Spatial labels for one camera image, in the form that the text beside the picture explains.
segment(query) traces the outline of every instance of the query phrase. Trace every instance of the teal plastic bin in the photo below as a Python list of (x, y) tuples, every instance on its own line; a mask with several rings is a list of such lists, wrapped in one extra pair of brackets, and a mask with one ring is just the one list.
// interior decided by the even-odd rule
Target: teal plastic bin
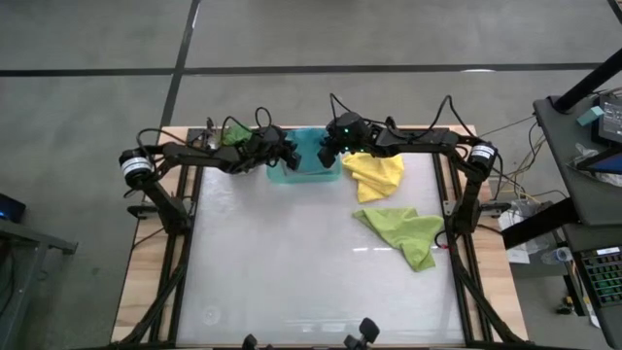
[(327, 131), (320, 127), (305, 127), (288, 131), (287, 139), (298, 145), (295, 151), (300, 155), (300, 165), (297, 171), (293, 171), (284, 161), (279, 160), (276, 166), (267, 167), (270, 181), (277, 184), (299, 184), (337, 180), (342, 171), (340, 159), (336, 159), (329, 169), (324, 168), (318, 159), (318, 152), (322, 148), (320, 142), (326, 136), (328, 136)]

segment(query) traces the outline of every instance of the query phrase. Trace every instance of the towel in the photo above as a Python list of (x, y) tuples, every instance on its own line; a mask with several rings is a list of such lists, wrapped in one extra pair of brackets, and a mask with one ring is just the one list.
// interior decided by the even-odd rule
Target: towel
[(240, 141), (247, 141), (253, 133), (242, 125), (234, 124), (225, 129), (225, 135), (221, 140), (223, 146), (232, 146)]
[(348, 155), (343, 166), (359, 182), (359, 203), (386, 198), (397, 190), (404, 172), (401, 156), (380, 158), (366, 153)]
[(390, 246), (400, 249), (413, 270), (423, 271), (435, 266), (430, 246), (443, 226), (442, 218), (420, 217), (415, 208), (369, 208), (353, 216)]

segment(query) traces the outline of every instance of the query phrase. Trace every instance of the plastic container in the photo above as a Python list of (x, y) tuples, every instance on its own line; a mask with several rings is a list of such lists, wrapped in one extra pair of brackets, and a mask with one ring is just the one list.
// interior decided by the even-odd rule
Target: plastic container
[(326, 169), (318, 159), (318, 152), (322, 148), (320, 142), (328, 136), (325, 129), (306, 127), (288, 131), (287, 139), (297, 144), (296, 152), (300, 155), (300, 165), (297, 171), (287, 167), (284, 161), (279, 160), (274, 167), (267, 167), (267, 176), (277, 184), (299, 184), (335, 181), (341, 176), (342, 165), (339, 157), (334, 164)]
[(572, 260), (572, 252), (569, 248), (562, 247), (546, 252), (540, 258), (546, 264), (566, 263)]

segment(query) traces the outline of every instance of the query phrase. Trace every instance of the yellow cloth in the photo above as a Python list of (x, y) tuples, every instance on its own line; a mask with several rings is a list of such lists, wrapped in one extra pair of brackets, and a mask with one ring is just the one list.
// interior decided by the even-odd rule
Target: yellow cloth
[(357, 153), (344, 157), (342, 163), (352, 171), (352, 178), (359, 182), (359, 203), (393, 194), (404, 172), (404, 162), (400, 155), (380, 158)]

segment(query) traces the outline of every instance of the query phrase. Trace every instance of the white paper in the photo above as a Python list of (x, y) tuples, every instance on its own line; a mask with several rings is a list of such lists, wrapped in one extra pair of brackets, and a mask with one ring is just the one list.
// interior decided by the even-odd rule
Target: white paper
[[(522, 220), (522, 217), (518, 213), (508, 210), (499, 216), (499, 227), (503, 230), (520, 223)], [(506, 253), (507, 259), (511, 263), (530, 263), (529, 253), (527, 252), (527, 245), (525, 243), (508, 249)]]

